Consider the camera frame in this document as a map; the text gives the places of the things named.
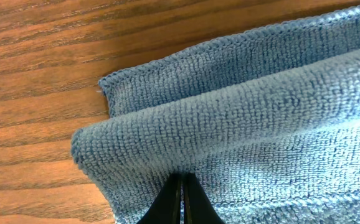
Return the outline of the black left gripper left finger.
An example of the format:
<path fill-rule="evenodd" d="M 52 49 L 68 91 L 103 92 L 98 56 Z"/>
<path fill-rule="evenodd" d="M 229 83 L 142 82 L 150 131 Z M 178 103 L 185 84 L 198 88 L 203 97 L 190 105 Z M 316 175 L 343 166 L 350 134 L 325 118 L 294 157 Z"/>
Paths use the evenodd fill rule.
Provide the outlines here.
<path fill-rule="evenodd" d="M 179 224 L 182 180 L 171 174 L 153 204 L 137 224 Z"/>

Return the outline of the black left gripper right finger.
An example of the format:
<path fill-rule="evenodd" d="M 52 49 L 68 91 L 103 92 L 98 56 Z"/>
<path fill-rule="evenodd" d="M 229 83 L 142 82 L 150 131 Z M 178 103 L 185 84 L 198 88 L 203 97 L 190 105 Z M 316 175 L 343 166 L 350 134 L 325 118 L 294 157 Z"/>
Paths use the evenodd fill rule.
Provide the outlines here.
<path fill-rule="evenodd" d="M 195 174 L 185 176 L 184 222 L 186 224 L 224 224 L 200 185 Z"/>

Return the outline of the blue microfiber cloth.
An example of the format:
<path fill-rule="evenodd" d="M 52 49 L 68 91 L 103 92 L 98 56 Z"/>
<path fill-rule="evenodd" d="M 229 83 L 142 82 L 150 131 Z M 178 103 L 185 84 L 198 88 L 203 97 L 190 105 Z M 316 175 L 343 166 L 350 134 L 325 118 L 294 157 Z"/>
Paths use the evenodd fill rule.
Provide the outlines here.
<path fill-rule="evenodd" d="M 99 81 L 76 165 L 117 223 L 195 174 L 224 223 L 360 223 L 360 6 L 219 37 Z"/>

